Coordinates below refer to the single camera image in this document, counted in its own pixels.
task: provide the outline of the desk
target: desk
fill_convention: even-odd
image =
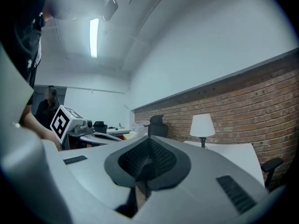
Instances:
[[[110,134],[115,137],[122,137],[124,134],[130,133],[131,129],[127,128],[118,128],[118,130],[115,129],[107,129],[107,134]]]
[[[137,133],[135,131],[130,131],[130,133],[126,133],[123,135],[123,140],[129,140],[137,137]]]
[[[201,143],[193,141],[185,141],[184,143],[201,147]],[[257,159],[256,153],[252,144],[209,144],[206,143],[209,150],[213,150],[235,165],[242,168],[255,179],[257,179],[263,186],[263,174]]]
[[[100,146],[106,144],[114,144],[121,141],[121,139],[106,133],[93,132],[80,137],[80,140],[85,143],[91,143],[93,146]]]

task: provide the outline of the person's arm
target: person's arm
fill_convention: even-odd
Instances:
[[[27,105],[21,116],[20,125],[34,131],[42,140],[50,140],[55,143],[58,151],[61,151],[60,143],[54,133],[42,126],[31,113],[31,106]]]

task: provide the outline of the ceiling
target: ceiling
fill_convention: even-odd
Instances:
[[[43,28],[42,54],[61,64],[76,61],[77,66],[84,63],[130,73],[157,36],[194,1],[117,0],[119,8],[112,19],[99,21],[98,58],[90,56],[89,20],[52,19]]]

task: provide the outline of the hand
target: hand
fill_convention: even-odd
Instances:
[[[47,131],[44,132],[43,140],[52,141],[55,144],[57,150],[62,151],[58,139],[55,137],[55,134],[51,130],[47,129]]]

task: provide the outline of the fluorescent light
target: fluorescent light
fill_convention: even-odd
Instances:
[[[90,20],[90,27],[89,27],[90,55],[94,58],[98,57],[97,54],[98,26],[99,26],[98,18]]]

